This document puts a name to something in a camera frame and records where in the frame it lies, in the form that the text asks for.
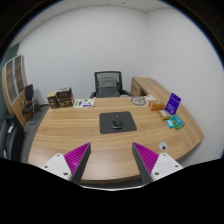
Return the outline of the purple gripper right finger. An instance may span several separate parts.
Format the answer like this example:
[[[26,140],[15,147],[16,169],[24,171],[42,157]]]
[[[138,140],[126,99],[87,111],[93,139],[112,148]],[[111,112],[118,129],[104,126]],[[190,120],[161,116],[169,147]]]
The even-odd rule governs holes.
[[[132,143],[134,155],[142,182],[149,184],[182,169],[169,154],[158,154],[138,143]]]

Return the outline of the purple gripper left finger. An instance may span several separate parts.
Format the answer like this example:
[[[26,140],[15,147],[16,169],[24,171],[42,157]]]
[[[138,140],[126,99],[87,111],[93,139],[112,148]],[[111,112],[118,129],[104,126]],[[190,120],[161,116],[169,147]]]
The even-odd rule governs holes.
[[[90,154],[91,143],[88,142],[65,155],[55,154],[42,169],[79,185]]]

